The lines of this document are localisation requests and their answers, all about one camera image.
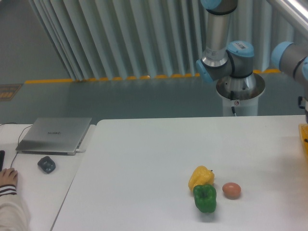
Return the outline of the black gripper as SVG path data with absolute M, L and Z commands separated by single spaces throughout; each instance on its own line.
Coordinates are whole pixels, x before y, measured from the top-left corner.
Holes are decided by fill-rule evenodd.
M 306 116 L 306 123 L 308 123 L 308 111 L 305 110 L 305 116 Z

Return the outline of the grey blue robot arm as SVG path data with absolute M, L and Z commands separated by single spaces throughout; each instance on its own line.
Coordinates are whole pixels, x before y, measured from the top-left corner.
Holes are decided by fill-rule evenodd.
M 224 116 L 257 116 L 258 100 L 264 93 L 265 81 L 253 73 L 254 47 L 236 40 L 227 43 L 231 14 L 236 0 L 203 0 L 209 13 L 206 46 L 196 68 L 205 82 L 216 82 L 222 99 Z M 278 44 L 271 53 L 274 66 L 299 83 L 304 95 L 298 97 L 298 107 L 308 109 L 308 49 L 292 42 Z

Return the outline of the striped sleeve forearm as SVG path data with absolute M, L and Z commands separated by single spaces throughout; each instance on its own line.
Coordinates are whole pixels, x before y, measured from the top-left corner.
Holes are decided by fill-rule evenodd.
M 0 187 L 0 230 L 28 231 L 28 218 L 16 187 L 5 184 Z

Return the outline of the person's hand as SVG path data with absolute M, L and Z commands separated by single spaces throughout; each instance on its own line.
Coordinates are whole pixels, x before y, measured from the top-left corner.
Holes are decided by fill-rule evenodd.
M 14 168 L 3 169 L 0 172 L 0 186 L 12 185 L 16 187 L 18 182 L 18 171 Z

